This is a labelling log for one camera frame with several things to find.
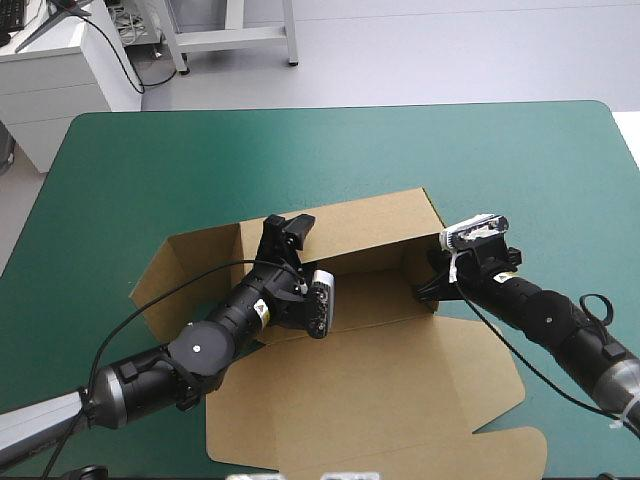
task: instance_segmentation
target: green table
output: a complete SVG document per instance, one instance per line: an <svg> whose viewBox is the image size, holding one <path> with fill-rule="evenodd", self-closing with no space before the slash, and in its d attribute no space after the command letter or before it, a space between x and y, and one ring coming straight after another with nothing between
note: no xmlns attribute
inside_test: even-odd
<svg viewBox="0 0 640 480"><path fill-rule="evenodd" d="M523 274L574 300L606 293L613 333L640 351L640 173L602 104L90 114L73 123L0 279L0 410L85 382L167 235L422 185L448 223L507 215ZM473 318L462 304L441 312ZM504 330L584 398L544 351ZM153 344L136 323L106 360ZM519 369L526 401L486 429L541 429L550 476L640 474L637 440ZM233 471L207 458L204 433L202 406L167 409L73 438L57 471L87 463L119 476ZM45 457L10 473L37 474Z"/></svg>

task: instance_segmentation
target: black wire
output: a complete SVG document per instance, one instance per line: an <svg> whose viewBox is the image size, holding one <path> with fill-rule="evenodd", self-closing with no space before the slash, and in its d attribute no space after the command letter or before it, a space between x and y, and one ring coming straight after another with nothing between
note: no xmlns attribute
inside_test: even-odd
<svg viewBox="0 0 640 480"><path fill-rule="evenodd" d="M140 78L140 74L138 73L138 71L136 70L136 67L133 65L133 62L131 63L131 68L133 69L133 73L135 73L136 78L138 80L138 85L136 85L133 81L133 79L129 76L129 72L127 71L127 69L124 66L124 62L122 61L122 59L120 58L120 55L118 54L118 51L116 50L116 47L113 45L113 43L111 42L111 40L109 39L109 37L107 36L106 33L104 33L104 30L102 30L98 25L96 25L95 23L93 23L91 20L89 20L86 17L83 17L82 15L78 15L77 13L75 13L74 11L66 8L64 5L61 5L58 0L49 0L51 3L53 3L56 8L62 9L62 10L66 10L69 15L72 15L74 17L79 18L80 20L82 20L83 22L88 23L89 25L91 25L93 28L95 28L98 32L100 32L100 34L102 35L102 37L106 40L106 42L109 44L109 47L111 47L111 50L113 51L113 54L116 56L116 58L118 59L118 63L120 64L120 68L122 69L125 77L127 77L127 80L129 81L129 84L131 85L131 87L136 91L136 93L142 95L146 92L145 87L157 87L158 85L164 85L165 83L169 82L173 77L176 76L176 73L178 73L177 70L174 70L173 73L165 78L164 80L157 82L157 83L143 83L142 79Z"/></svg>
<svg viewBox="0 0 640 480"><path fill-rule="evenodd" d="M202 278L206 277L207 275L210 275L210 274L215 273L215 272L217 272L219 270L222 270L223 268L229 268L229 267L232 267L234 265L245 265L245 264L266 265L266 266L269 266L269 267L279 268L280 270L284 270L285 272L288 272L288 273L294 275L295 277L297 277L299 280L301 280L303 282L305 280L302 275L298 274L298 272L296 272L289 265L280 265L278 263L267 262L267 261L264 261L264 260L236 260L236 261L233 261L233 262L222 263L222 264L220 264L220 265L218 265L218 266L216 266L214 268L206 270L205 272L203 272L203 273L201 273L199 275L196 275L195 277L187 280L184 283L181 283L180 285L172 288L171 290L168 290L168 291L164 292L163 294L157 296L153 300L145 303L142 307L140 307L137 310L133 311L127 318L125 318L113 330L111 330L109 335L107 335L107 337L104 339L104 341L102 342L102 344L98 348L98 351L96 352L96 355L95 355L95 357L93 359L93 363L91 364L91 370L89 371L89 382L88 382L88 387L87 387L87 391L86 391L86 398L87 399L91 399L91 397L93 396L93 389L94 389L94 386L95 386L94 384L95 384L96 372L98 370L98 364L100 363L100 358L102 357L102 354L106 350L106 348L109 345L109 343L111 342L111 340L113 340L113 338L123 328L125 328L129 323L131 323L131 321L133 319L138 317L141 313L143 313L148 308L151 308L152 306L154 306L155 304L161 302L165 298L173 295L174 293L178 292L179 290L182 290L185 287L188 287L189 285L197 282L198 280L201 280ZM56 460L60 456L60 452L62 452L62 448L67 443L67 440L69 440L69 437L71 437L71 434L73 433L73 430L75 429L76 425L78 424L78 422L80 421L80 419L84 415L85 415L85 411L84 411L84 409L81 409L73 417L71 423L69 424L69 426L65 430L64 434L62 435L62 437L60 437L60 440L58 441L56 449L53 451L53 454L51 455L51 458L49 458L49 462L47 463L44 471L42 472L42 475L40 476L41 480L46 480L47 477L49 476L49 473L51 473L51 469L53 468L53 466L56 463Z"/></svg>
<svg viewBox="0 0 640 480"><path fill-rule="evenodd" d="M517 349L516 347L514 347L513 345L511 345L511 343L509 343L509 341L498 331L498 329L496 327L494 327L489 320L487 320L487 318L480 312L480 310L478 310L478 308L473 304L473 302L471 300L469 300L469 298L465 295L465 293L462 291L462 289L460 288L460 284L458 282L454 283L456 286L456 289L458 290L458 293L460 294L460 296L462 297L462 299L465 301L465 303L469 306L469 308L471 310L473 310L473 312L478 316L478 318L480 320L482 320L482 323L484 323L487 327L489 327L489 330L491 330L493 332L493 334L498 337L498 339L511 351L511 353L513 353L516 357L518 357L518 359L529 369L531 370L531 372L533 372L533 374L535 376L537 376L540 380L542 380L544 383L546 383L554 392L556 392L558 395L560 395L562 398L564 398L565 400L568 400L569 402L573 403L574 405L577 405L578 407L584 408L585 410L588 410L589 412L595 413L597 415L601 415L603 417L607 417L610 418L612 420L618 420L618 416L615 415L614 413L611 412L607 412L606 410L601 410L600 408L594 407L592 405L589 405L587 403L584 403L580 400L578 400L575 397L572 397L571 395L569 395L568 393L566 393L564 390L562 390L560 387L558 387L555 383L553 383L547 376L545 376L540 370L538 370L536 367L534 367ZM636 438L638 438L640 440L640 432L638 432L636 430L636 428L631 425L629 422L625 421L624 422L624 426L627 427L629 429L629 431L631 433L633 433Z"/></svg>

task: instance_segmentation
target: white floor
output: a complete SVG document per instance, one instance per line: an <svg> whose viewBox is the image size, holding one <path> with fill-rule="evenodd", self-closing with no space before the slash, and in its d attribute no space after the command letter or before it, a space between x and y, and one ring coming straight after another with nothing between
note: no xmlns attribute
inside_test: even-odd
<svg viewBox="0 0 640 480"><path fill-rule="evenodd" d="M146 110L595 99L640 161L640 1L295 0L300 65L284 49L199 53ZM182 29L219 26L216 1L175 2ZM282 18L247 0L245 22ZM147 83L171 71L133 52ZM0 272L44 176L23 155L0 177Z"/></svg>

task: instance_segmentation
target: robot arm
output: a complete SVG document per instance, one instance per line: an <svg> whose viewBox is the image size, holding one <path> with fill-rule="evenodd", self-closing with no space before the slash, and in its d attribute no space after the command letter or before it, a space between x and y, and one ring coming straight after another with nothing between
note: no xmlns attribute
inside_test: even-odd
<svg viewBox="0 0 640 480"><path fill-rule="evenodd" d="M503 216L478 215L443 231L443 251L429 253L440 274L416 287L416 297L423 302L468 297L545 348L603 411L639 432L640 361L607 332L611 303L595 295L607 307L600 320L585 304L592 295L580 299L580 308L518 276L522 258L504 241L508 227Z"/></svg>
<svg viewBox="0 0 640 480"><path fill-rule="evenodd" d="M192 408L220 387L227 368L267 324L326 336L333 276L305 272L297 254L314 221L304 214L268 217L253 269L205 320L188 324L172 342L102 367L86 390L0 415L0 471L55 444L71 422L74 433L115 429L169 405Z"/></svg>

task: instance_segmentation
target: cardboard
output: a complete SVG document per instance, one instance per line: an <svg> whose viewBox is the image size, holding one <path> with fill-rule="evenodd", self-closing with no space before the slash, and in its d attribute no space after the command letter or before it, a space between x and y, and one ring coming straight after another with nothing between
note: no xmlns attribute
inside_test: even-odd
<svg viewBox="0 0 640 480"><path fill-rule="evenodd" d="M304 211L316 217L303 262L336 276L332 332L266 328L207 397L207 451L217 461L383 478L539 479L546 442L532 428L476 434L524 399L508 351L484 325L434 316L411 285L432 272L442 223L422 189ZM298 212L285 214L287 218ZM168 238L140 279L137 305L229 259L253 258L262 219ZM251 266L223 270L147 312L160 341L198 304L220 299Z"/></svg>

